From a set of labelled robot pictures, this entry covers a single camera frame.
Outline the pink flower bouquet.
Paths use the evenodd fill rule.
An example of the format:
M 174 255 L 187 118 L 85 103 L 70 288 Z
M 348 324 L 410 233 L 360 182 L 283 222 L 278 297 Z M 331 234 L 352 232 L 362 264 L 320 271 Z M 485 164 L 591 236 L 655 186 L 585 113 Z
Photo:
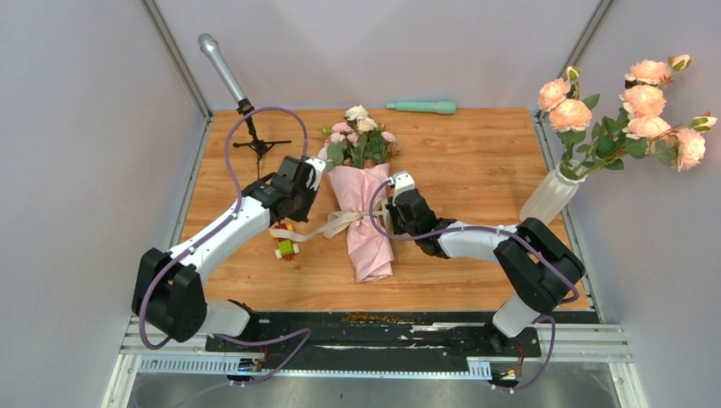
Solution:
M 388 160 L 400 153 L 393 133 L 370 117 L 363 105 L 354 105 L 343 120 L 321 130 L 323 146 L 317 157 L 326 160 L 326 175 L 339 211 L 371 210 L 385 197 L 376 189 L 390 176 Z M 393 274 L 394 253 L 387 238 L 372 225 L 380 217 L 362 218 L 345 231 L 347 253 L 358 282 L 377 282 Z

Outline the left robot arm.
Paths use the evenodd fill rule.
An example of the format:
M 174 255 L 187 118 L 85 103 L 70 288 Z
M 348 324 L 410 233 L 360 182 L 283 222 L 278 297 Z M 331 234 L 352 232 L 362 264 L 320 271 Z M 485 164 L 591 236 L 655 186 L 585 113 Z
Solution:
M 287 156 L 201 232 L 166 251 L 149 249 L 139 262 L 131 310 L 178 343 L 197 333 L 222 334 L 240 351 L 254 349 L 261 331 L 249 309 L 207 299 L 204 285 L 254 236 L 284 219 L 307 221 L 325 170 L 318 157 Z

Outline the cream printed ribbon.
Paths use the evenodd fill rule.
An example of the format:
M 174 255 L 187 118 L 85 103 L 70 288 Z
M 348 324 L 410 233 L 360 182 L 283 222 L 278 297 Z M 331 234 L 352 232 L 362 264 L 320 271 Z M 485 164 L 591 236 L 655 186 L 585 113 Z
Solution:
M 381 217 L 386 216 L 388 214 L 386 210 L 376 209 L 376 205 L 378 205 L 380 202 L 380 199 L 376 199 L 371 204 L 371 210 L 364 209 L 359 211 L 332 212 L 327 216 L 325 224 L 306 235 L 293 232 L 289 229 L 281 229 L 280 226 L 269 229 L 269 232 L 273 238 L 287 239 L 294 242 L 306 242 L 313 239 L 317 235 L 322 235 L 327 239 L 332 239 L 341 231 L 346 230 L 352 223 L 360 221 L 362 218 L 368 218 L 371 215 L 380 215 Z

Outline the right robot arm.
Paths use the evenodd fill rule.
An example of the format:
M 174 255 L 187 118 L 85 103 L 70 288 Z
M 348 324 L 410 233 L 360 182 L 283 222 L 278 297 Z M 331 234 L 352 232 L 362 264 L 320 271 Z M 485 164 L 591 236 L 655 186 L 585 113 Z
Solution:
M 501 266 L 514 292 L 485 332 L 487 347 L 495 354 L 511 352 L 528 325 L 579 296 L 576 283 L 585 275 L 584 265 L 537 218 L 509 227 L 466 224 L 436 216 L 416 189 L 394 194 L 386 208 L 394 234 L 407 235 L 429 256 Z

